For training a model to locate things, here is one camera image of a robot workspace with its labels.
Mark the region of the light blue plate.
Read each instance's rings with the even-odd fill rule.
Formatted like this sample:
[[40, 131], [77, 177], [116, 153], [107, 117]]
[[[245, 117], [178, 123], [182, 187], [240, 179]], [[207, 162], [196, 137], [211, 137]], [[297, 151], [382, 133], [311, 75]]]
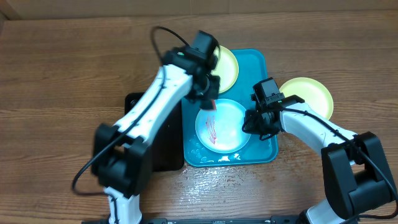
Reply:
[[200, 110], [197, 114], [195, 132], [199, 141], [220, 154], [242, 149], [251, 137], [242, 131], [245, 107], [230, 99], [218, 99], [215, 106], [215, 110]]

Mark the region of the green and orange sponge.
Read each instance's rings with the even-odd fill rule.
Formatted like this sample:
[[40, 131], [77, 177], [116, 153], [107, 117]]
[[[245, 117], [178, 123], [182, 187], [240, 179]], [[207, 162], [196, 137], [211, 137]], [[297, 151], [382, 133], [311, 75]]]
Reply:
[[214, 111], [214, 110], [216, 110], [216, 104], [215, 104], [214, 99], [202, 100], [200, 102], [200, 109], [201, 110], [206, 110], [206, 111]]

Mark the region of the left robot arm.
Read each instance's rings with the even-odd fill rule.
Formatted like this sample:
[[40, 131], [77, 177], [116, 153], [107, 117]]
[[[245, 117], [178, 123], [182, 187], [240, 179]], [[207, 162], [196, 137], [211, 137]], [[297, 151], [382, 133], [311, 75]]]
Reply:
[[215, 109], [220, 78], [214, 47], [174, 48], [161, 57], [155, 80], [133, 109], [113, 126], [95, 133], [91, 171], [104, 187], [110, 206], [109, 223], [140, 223], [139, 195], [152, 172], [151, 145], [182, 98]]

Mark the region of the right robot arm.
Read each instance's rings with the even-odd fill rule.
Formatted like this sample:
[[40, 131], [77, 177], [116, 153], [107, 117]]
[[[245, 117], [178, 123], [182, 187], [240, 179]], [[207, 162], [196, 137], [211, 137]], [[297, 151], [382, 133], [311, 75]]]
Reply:
[[289, 133], [322, 159], [326, 199], [303, 211], [296, 223], [357, 223], [361, 218], [392, 219], [367, 212], [397, 201], [397, 189], [379, 138], [356, 134], [316, 114], [298, 96], [251, 95], [256, 107], [245, 113], [242, 130], [260, 140]]

